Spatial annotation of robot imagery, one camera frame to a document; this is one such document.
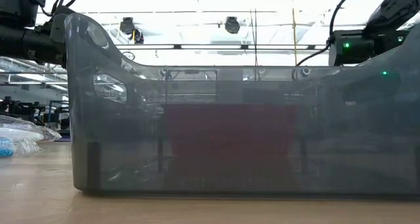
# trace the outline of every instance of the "cable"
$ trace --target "cable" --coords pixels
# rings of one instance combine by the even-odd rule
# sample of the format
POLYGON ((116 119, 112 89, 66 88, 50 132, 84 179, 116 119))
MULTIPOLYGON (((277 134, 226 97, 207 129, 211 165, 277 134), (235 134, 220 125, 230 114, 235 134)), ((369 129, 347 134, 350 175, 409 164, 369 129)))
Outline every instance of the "cable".
MULTIPOLYGON (((254 41, 255 66, 259 66, 258 56, 257 56, 257 52, 258 52, 258 50, 257 50, 257 8, 256 7, 254 8, 254 12, 255 12, 255 33, 254 33, 254 20, 253 20, 254 17, 252 16, 252 9, 250 9, 249 12, 251 14, 251 29, 252 29, 252 38, 253 38, 253 41, 254 41)), ((261 80, 259 70, 258 71, 255 70, 255 75, 258 76, 258 80, 261 80)))
MULTIPOLYGON (((41 8, 42 13, 44 13, 44 15, 48 16, 48 17, 53 17, 55 12, 57 11, 58 7, 63 6, 63 2, 64 0, 56 0, 54 2, 54 4, 52 5, 52 9, 51 9, 51 13, 47 13, 44 8, 41 8)), ((70 7, 71 5, 73 5, 76 2, 76 0, 71 0, 69 1, 67 4, 65 4, 65 7, 70 7)))
MULTIPOLYGON (((333 14, 332 14, 332 16, 331 16, 331 21, 330 21, 330 23, 329 23, 329 37, 328 37, 328 40, 327 40, 327 44, 326 44, 326 46, 323 48, 323 49, 321 49, 321 50, 319 50, 319 51, 317 51, 316 53, 312 53, 311 55, 309 55, 309 56, 307 56, 307 57, 305 57, 305 58, 303 58, 299 63, 297 63, 296 64, 296 66, 300 66, 302 63, 304 63, 305 61, 307 61, 308 59, 310 59, 310 58, 312 58, 312 57, 314 57, 314 56, 316 56, 316 55, 319 55, 319 54, 321 54, 321 53, 323 53, 323 52, 325 52, 326 50, 328 50, 329 49, 329 47, 331 46, 331 44, 332 43, 334 43, 334 31, 333 31, 333 28, 334 28, 334 21, 335 21, 335 17, 337 16, 337 13, 339 12, 339 9, 341 8, 341 6, 343 5, 343 3, 345 2, 346 0, 341 0, 338 4, 337 4, 337 6, 335 7, 335 10, 334 10, 334 12, 333 12, 333 14)), ((296 69, 293 69, 292 70, 292 73, 291 73, 291 79, 293 80, 293 81, 295 81, 295 80, 297 80, 297 78, 296 78, 296 76, 297 76, 297 74, 296 74, 296 69)))
POLYGON ((291 0, 292 8, 291 8, 291 16, 292 16, 292 25, 293 25, 293 46, 295 49, 295 64, 297 65, 297 38, 296 38, 296 19, 295 19, 295 0, 291 0))

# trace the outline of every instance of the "red object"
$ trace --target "red object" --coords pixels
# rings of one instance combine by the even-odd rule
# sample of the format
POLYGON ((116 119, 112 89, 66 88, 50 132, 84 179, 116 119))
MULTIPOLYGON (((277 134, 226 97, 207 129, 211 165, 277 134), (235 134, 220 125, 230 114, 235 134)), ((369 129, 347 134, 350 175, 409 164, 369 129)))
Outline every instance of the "red object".
POLYGON ((169 176, 178 181, 200 179, 200 186, 212 189, 225 187, 226 180, 238 187, 249 187, 249 182, 254 188, 264 188, 267 182, 293 186, 287 155, 296 117, 296 106, 167 105, 165 121, 174 156, 169 176))

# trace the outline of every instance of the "plastic bag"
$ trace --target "plastic bag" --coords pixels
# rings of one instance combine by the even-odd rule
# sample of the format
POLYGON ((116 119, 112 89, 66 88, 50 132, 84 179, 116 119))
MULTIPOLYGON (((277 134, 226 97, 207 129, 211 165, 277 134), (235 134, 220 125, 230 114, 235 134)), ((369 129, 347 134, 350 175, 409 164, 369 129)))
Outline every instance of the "plastic bag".
POLYGON ((18 118, 0 116, 0 157, 41 150, 37 142, 61 139, 59 133, 18 118))

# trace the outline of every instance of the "yellow pole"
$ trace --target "yellow pole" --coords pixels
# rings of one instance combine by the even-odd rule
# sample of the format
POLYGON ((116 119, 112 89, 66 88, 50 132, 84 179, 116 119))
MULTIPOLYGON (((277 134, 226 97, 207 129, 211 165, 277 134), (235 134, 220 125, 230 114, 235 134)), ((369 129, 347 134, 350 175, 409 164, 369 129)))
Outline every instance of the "yellow pole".
POLYGON ((296 21, 295 21, 295 0, 291 0, 291 15, 292 15, 292 25, 293 25, 293 42, 295 46, 295 66, 297 65, 297 38, 296 38, 296 21))

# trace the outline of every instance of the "black camera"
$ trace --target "black camera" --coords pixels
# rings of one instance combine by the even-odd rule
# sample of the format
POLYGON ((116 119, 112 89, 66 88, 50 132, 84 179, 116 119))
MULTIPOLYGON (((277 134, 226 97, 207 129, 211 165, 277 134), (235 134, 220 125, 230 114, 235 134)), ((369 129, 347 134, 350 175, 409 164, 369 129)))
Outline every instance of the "black camera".
POLYGON ((133 17, 124 17, 119 25, 119 30, 125 34, 132 34, 134 28, 133 17))
POLYGON ((241 26, 236 17, 229 16, 226 18, 226 22, 224 23, 224 29, 230 34, 237 34, 239 33, 239 29, 241 26))

